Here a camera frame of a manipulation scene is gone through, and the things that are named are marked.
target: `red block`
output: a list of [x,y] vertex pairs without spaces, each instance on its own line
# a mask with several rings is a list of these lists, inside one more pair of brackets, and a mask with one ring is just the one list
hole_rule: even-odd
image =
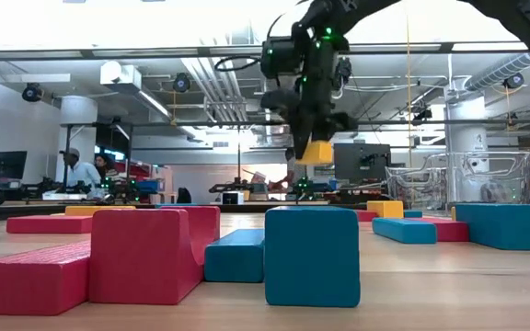
[[91,302],[177,304],[203,279],[217,221],[187,211],[98,211],[91,233]]
[[359,222],[371,222],[375,217],[377,217],[377,212],[375,211],[355,210],[355,212],[357,212],[357,218],[359,219]]
[[36,215],[10,217],[7,232],[10,234],[89,234],[91,216]]
[[87,301],[88,241],[0,257],[0,314],[57,315]]
[[182,209],[186,211],[188,220],[192,224],[190,225],[190,230],[201,232],[201,234],[192,234],[192,238],[205,238],[213,234],[214,241],[220,239],[220,208],[214,206],[163,206],[161,209]]
[[447,219],[423,217],[407,218],[407,220],[433,223],[437,228],[437,241],[440,242],[467,242],[469,241],[469,229],[467,223],[456,222]]

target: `white shirt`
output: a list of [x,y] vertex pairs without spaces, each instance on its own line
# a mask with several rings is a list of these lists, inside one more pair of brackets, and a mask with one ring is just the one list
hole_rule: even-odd
[[293,187],[298,180],[306,176],[305,165],[297,165],[295,163],[295,157],[292,157],[290,161],[287,162],[287,171],[294,171],[294,179],[292,180],[292,183],[288,183],[288,186],[290,187]]
[[94,165],[88,162],[77,162],[75,166],[69,166],[69,171],[66,174],[66,185],[75,186],[79,180],[91,187],[91,192],[87,194],[88,198],[103,196],[103,191],[96,188],[97,184],[101,184],[101,177]]

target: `robot arm in background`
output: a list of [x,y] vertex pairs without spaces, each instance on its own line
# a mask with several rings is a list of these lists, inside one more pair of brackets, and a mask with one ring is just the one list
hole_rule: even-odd
[[[498,19],[530,50],[530,0],[459,0],[487,17]],[[347,51],[344,35],[360,20],[399,0],[314,0],[304,17],[293,24],[289,37],[268,36],[263,42],[261,71],[274,79],[299,74],[294,91],[271,91],[261,100],[263,108],[277,109],[289,123],[296,158],[303,160],[312,142],[328,142],[335,132],[357,127],[345,113],[332,113],[333,67],[339,51]],[[308,30],[314,31],[311,38]],[[303,163],[316,164],[306,159]]]

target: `yellow block in gripper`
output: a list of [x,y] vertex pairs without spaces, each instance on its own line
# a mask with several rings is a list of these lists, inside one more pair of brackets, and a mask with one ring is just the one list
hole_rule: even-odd
[[332,144],[325,141],[311,142],[305,147],[304,156],[298,165],[319,166],[332,163]]
[[134,210],[134,206],[67,206],[64,209],[64,215],[66,216],[93,216],[96,211],[112,210],[112,209],[124,209]]
[[375,211],[379,217],[404,218],[402,201],[367,201],[367,210]]

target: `column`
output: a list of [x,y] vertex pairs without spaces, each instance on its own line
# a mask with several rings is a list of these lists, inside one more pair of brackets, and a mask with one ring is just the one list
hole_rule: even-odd
[[[480,120],[486,119],[486,106],[483,96],[468,100],[447,102],[445,118],[448,120]],[[488,151],[486,126],[484,124],[452,124],[445,125],[445,140],[447,152],[450,153],[448,162],[449,202],[481,201],[481,182],[467,180],[463,174],[467,172],[484,173],[490,169],[487,157],[469,158],[464,153],[480,153]]]
[[[63,97],[61,105],[61,124],[73,123],[93,123],[98,120],[98,102],[88,97],[68,96]],[[65,127],[60,128],[59,151],[64,151],[66,147]],[[80,126],[74,126],[71,132],[73,139],[71,147],[76,148],[81,154],[79,161],[93,163],[95,161],[96,128],[85,127],[80,130]],[[63,181],[64,161],[59,155],[56,163],[56,181]]]

